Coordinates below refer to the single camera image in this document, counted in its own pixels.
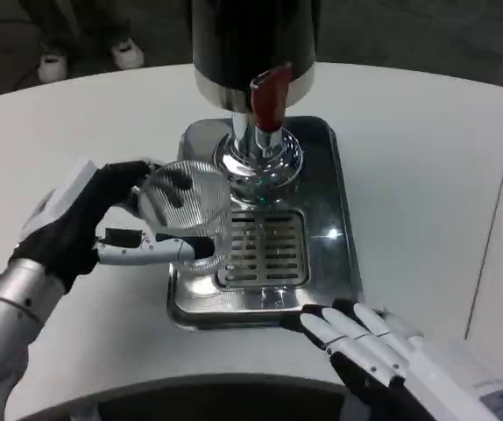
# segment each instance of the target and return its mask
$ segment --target white robotic hand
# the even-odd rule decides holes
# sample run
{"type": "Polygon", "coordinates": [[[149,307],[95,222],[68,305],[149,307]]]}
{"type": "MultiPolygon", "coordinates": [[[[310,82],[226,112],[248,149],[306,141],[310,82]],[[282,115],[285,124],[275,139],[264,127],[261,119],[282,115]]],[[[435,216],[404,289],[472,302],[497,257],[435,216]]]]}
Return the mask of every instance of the white robotic hand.
{"type": "Polygon", "coordinates": [[[282,323],[329,356],[378,419],[503,421],[503,375],[464,343],[438,346],[389,312],[336,300],[282,323]]]}
{"type": "MultiPolygon", "coordinates": [[[[97,263],[142,265],[214,254],[213,239],[205,237],[118,229],[107,230],[103,239],[96,237],[96,227],[111,206],[123,205],[136,215],[132,189],[155,165],[134,161],[97,168],[91,161],[80,162],[26,222],[8,267],[0,274],[0,419],[27,366],[28,346],[78,275],[90,273],[97,263]]],[[[180,208],[180,190],[191,189],[193,181],[175,171],[166,177],[171,182],[156,187],[180,208]]]]}

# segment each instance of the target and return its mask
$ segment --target stainless steel drip tray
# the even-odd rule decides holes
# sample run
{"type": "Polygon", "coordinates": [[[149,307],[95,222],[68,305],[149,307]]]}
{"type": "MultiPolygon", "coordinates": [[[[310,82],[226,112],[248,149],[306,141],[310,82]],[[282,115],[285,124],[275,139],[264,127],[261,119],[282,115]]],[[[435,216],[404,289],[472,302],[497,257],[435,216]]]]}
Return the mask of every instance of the stainless steel drip tray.
{"type": "Polygon", "coordinates": [[[233,212],[232,252],[216,279],[227,290],[305,283],[308,260],[300,213],[233,212]]]}
{"type": "MultiPolygon", "coordinates": [[[[168,310],[180,325],[217,328],[275,324],[304,304],[359,299],[358,264],[333,131],[320,118],[288,118],[304,166],[296,190],[278,203],[233,204],[232,250],[218,273],[170,270],[168,310]]],[[[228,120],[189,126],[180,158],[211,162],[228,120]]]]}

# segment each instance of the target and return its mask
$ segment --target metal grate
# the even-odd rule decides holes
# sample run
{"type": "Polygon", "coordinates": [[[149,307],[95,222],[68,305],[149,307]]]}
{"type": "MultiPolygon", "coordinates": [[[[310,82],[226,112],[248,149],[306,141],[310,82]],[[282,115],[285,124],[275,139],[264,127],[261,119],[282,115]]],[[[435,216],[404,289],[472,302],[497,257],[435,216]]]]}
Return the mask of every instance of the metal grate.
{"type": "Polygon", "coordinates": [[[225,288],[300,285],[308,279],[298,212],[232,213],[232,251],[218,281],[225,288]]]}

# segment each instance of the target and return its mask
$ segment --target person's leg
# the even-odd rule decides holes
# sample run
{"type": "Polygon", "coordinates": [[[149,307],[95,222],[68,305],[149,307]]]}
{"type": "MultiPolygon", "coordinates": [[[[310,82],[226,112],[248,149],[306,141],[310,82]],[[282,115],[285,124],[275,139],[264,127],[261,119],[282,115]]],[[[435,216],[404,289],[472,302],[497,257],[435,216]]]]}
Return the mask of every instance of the person's leg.
{"type": "Polygon", "coordinates": [[[113,0],[72,0],[82,33],[96,39],[111,51],[121,69],[140,68],[145,56],[129,36],[129,25],[113,0]]]}
{"type": "Polygon", "coordinates": [[[54,0],[19,0],[30,20],[39,27],[43,54],[38,77],[42,83],[67,78],[67,57],[75,54],[74,35],[54,0]]]}

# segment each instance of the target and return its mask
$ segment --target red tap handle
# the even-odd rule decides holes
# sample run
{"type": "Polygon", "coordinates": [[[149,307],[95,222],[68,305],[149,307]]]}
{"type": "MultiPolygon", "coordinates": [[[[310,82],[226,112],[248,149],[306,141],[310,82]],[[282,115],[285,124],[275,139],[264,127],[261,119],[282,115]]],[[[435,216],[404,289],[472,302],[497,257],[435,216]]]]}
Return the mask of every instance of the red tap handle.
{"type": "Polygon", "coordinates": [[[292,64],[286,63],[251,81],[251,107],[258,128],[264,132],[274,132],[283,124],[292,73],[292,64]]]}

